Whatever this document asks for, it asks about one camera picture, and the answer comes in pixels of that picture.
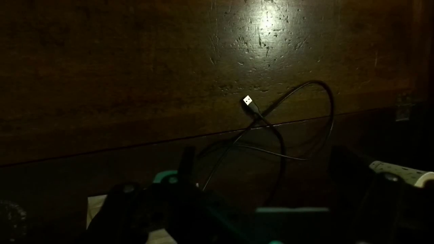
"cord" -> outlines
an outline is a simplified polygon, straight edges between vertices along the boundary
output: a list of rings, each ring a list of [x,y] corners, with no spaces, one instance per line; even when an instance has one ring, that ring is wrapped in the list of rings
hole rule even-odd
[[[285,139],[283,137],[283,134],[279,131],[279,128],[271,123],[266,116],[269,116],[287,97],[290,97],[291,94],[295,94],[296,92],[307,88],[307,86],[311,86],[311,85],[319,85],[322,86],[326,92],[328,92],[328,96],[329,96],[329,101],[330,101],[330,112],[329,112],[329,120],[328,120],[328,127],[326,127],[326,137],[325,139],[322,141],[322,145],[311,154],[311,157],[292,157],[292,155],[288,155],[287,154],[287,145],[285,145]],[[334,124],[336,124],[336,100],[334,100],[334,94],[333,94],[333,90],[330,89],[330,86],[323,82],[323,81],[319,81],[319,80],[313,80],[313,81],[306,81],[306,82],[302,82],[296,86],[294,86],[292,89],[287,90],[283,96],[280,96],[268,109],[265,109],[262,113],[258,108],[258,105],[254,103],[254,100],[250,97],[250,96],[246,96],[243,99],[245,104],[250,108],[250,111],[254,113],[254,120],[253,123],[250,123],[245,130],[242,130],[237,137],[234,137],[233,139],[230,141],[224,141],[222,143],[218,143],[218,145],[211,145],[208,147],[205,147],[200,154],[199,154],[199,160],[204,158],[207,154],[210,154],[211,151],[214,151],[212,149],[214,147],[222,147],[224,146],[226,150],[224,153],[219,157],[218,162],[214,165],[214,168],[211,169],[207,180],[205,180],[205,184],[203,187],[203,189],[205,191],[211,183],[211,180],[214,179],[214,174],[216,173],[219,165],[224,161],[224,158],[230,154],[230,151],[238,146],[238,147],[246,147],[246,149],[253,149],[253,150],[258,150],[258,151],[262,151],[262,153],[269,153],[269,154],[275,154],[275,155],[279,155],[281,158],[281,166],[280,166],[280,172],[279,172],[279,176],[277,176],[277,180],[268,196],[268,199],[265,200],[265,204],[269,204],[272,202],[272,199],[275,198],[275,195],[277,193],[279,188],[280,188],[280,184],[281,184],[281,180],[284,177],[284,173],[285,173],[285,169],[287,169],[287,165],[288,165],[288,160],[295,160],[295,161],[307,161],[307,160],[311,160],[314,158],[319,151],[322,151],[325,149],[325,146],[328,145],[332,134],[333,134],[333,128],[334,128]],[[281,153],[276,153],[276,151],[272,151],[272,150],[266,150],[266,149],[262,149],[262,147],[257,147],[257,146],[252,146],[252,145],[246,145],[243,142],[241,142],[241,139],[243,138],[243,135],[249,131],[252,131],[260,122],[265,123],[265,128],[269,128],[280,141],[280,146],[281,146]]]

